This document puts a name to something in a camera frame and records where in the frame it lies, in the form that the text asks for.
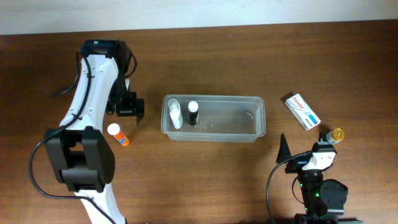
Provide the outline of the white lotion bottle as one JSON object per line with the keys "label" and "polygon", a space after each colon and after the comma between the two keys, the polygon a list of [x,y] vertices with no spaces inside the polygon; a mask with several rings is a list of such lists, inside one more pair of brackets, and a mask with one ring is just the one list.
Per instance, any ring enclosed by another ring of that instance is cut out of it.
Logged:
{"label": "white lotion bottle", "polygon": [[176,99],[171,99],[168,102],[170,119],[175,129],[180,129],[183,124],[182,110],[179,102]]}

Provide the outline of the dark bottle white cap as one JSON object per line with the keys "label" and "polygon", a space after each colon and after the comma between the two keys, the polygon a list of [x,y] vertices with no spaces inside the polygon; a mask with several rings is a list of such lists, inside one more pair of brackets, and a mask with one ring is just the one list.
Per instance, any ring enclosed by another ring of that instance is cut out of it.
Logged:
{"label": "dark bottle white cap", "polygon": [[189,125],[196,125],[198,121],[198,103],[191,101],[188,104],[188,122]]}

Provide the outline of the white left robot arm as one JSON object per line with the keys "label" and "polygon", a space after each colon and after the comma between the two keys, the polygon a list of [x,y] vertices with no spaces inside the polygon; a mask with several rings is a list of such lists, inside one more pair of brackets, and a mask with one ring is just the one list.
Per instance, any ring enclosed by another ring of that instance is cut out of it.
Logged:
{"label": "white left robot arm", "polygon": [[122,40],[87,40],[78,53],[72,103],[57,129],[48,129],[44,145],[56,180],[81,200],[92,223],[126,223],[111,182],[115,156],[104,138],[104,116],[144,118],[144,99],[130,90],[129,65],[137,65]]}

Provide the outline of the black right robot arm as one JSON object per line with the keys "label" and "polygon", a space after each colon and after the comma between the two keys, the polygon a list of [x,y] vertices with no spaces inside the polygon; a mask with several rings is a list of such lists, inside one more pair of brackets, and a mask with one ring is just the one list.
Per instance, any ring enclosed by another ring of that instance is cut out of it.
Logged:
{"label": "black right robot arm", "polygon": [[285,173],[296,174],[300,184],[304,214],[296,214],[294,223],[362,223],[356,218],[341,218],[348,188],[335,179],[324,179],[323,172],[331,168],[337,152],[332,143],[320,133],[312,149],[291,155],[285,136],[280,137],[277,167],[286,165]]}

